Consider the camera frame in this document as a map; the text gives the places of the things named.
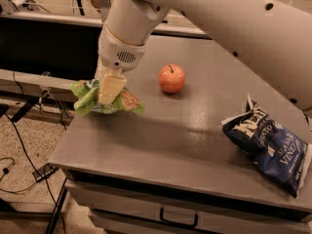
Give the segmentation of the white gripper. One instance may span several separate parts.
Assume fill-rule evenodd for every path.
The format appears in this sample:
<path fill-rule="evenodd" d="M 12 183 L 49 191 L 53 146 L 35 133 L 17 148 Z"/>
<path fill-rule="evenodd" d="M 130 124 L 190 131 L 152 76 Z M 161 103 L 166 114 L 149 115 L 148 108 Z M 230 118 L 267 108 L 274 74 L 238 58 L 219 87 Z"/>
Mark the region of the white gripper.
<path fill-rule="evenodd" d="M 134 46 L 115 37 L 105 24 L 98 38 L 98 59 L 95 78 L 101 80 L 98 88 L 97 102 L 111 104 L 121 93 L 127 83 L 124 76 L 105 74 L 103 67 L 124 71 L 135 69 L 146 51 L 146 46 Z"/>

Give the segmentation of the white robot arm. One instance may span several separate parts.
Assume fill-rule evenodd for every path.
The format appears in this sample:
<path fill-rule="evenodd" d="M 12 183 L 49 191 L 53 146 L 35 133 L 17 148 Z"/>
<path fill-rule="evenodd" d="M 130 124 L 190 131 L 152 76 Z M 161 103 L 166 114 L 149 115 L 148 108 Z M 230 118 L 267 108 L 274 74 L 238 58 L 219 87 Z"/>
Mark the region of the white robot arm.
<path fill-rule="evenodd" d="M 101 104 L 112 102 L 170 10 L 185 16 L 306 114 L 312 109 L 312 15 L 276 0 L 113 0 L 98 39 Z"/>

